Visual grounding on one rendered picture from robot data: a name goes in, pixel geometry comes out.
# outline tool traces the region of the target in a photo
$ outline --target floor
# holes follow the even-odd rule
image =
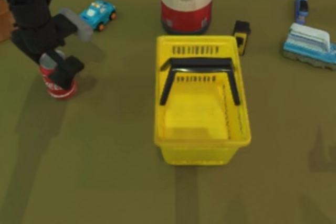
[[[90,1],[54,0],[52,11]],[[252,28],[241,58],[252,143],[220,167],[163,162],[153,144],[158,0],[108,1],[118,18],[63,48],[86,64],[68,102],[0,44],[1,224],[336,223],[335,73],[281,56],[293,0],[214,0],[208,34],[230,34],[237,19]],[[336,38],[334,1],[309,1],[307,22]]]

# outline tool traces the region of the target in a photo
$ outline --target toy car wheel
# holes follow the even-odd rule
[[[97,26],[97,31],[103,31],[105,29],[104,23],[99,23]]]
[[[110,15],[110,20],[114,20],[117,17],[116,12],[112,12]]]

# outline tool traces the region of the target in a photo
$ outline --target black handle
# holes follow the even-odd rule
[[[227,73],[235,105],[240,105],[240,98],[234,75],[234,65],[231,58],[170,58],[162,65],[160,71],[166,70],[169,66],[171,67],[160,97],[161,106],[167,103],[177,72]]]

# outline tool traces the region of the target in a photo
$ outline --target plastic basket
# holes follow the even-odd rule
[[[250,143],[233,36],[157,39],[154,142],[172,165],[222,165]]]

